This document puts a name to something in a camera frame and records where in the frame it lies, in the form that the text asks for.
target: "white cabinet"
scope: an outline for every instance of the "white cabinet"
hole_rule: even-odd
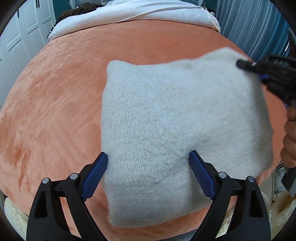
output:
[[[27,0],[5,28],[0,37],[0,107],[12,87],[11,82],[15,82],[16,77],[47,43],[47,36],[54,24],[52,0]]]

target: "blue curtain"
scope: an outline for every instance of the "blue curtain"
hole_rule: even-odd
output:
[[[284,53],[289,25],[269,0],[218,0],[215,10],[221,34],[252,60]]]

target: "silver screw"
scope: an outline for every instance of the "silver screw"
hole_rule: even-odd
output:
[[[252,176],[248,176],[248,180],[253,183],[255,181],[255,178]]]
[[[75,180],[76,178],[78,178],[78,174],[77,173],[72,173],[70,175],[70,179]]]
[[[44,179],[42,180],[42,182],[43,182],[44,184],[48,183],[48,182],[49,182],[49,178],[48,178],[48,177],[44,178]]]
[[[226,178],[227,177],[227,174],[225,172],[219,172],[219,177],[221,178]]]

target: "human hand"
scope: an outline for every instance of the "human hand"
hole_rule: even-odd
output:
[[[285,124],[287,135],[284,138],[284,148],[281,151],[282,163],[289,167],[296,167],[296,109],[290,107],[287,111],[288,121]]]

